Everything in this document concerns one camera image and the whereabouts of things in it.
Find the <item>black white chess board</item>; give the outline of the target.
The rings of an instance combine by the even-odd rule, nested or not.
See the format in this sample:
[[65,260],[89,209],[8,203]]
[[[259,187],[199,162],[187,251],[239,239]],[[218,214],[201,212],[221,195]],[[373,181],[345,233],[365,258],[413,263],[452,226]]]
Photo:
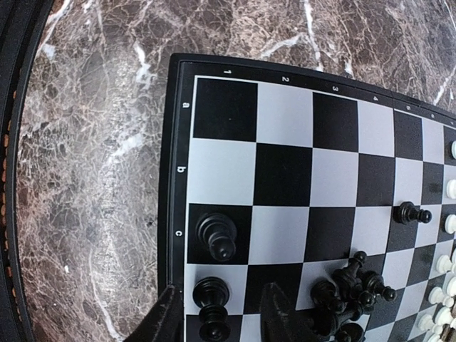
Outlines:
[[[429,341],[425,302],[437,210],[421,205],[423,167],[451,162],[455,113],[366,83],[243,58],[170,58],[160,159],[158,288],[181,290],[181,341],[198,341],[192,292],[223,279],[231,341],[259,341],[263,286],[277,283],[297,311],[311,287],[358,251],[397,298],[360,317],[367,341]],[[427,223],[401,224],[412,202]],[[227,215],[237,251],[215,261],[195,233],[203,214]]]

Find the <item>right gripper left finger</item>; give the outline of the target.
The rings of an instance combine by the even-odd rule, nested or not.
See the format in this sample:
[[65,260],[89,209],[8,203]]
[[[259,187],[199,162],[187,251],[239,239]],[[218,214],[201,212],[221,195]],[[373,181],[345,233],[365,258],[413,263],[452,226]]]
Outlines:
[[173,284],[158,297],[138,327],[124,340],[127,341],[181,341],[182,297]]

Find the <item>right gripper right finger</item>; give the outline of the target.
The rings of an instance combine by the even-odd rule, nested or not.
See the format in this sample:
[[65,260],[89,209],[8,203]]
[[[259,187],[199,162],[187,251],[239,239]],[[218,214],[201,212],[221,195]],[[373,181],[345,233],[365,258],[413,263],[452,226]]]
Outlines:
[[264,285],[260,320],[262,341],[319,341],[308,321],[296,312],[277,283]]

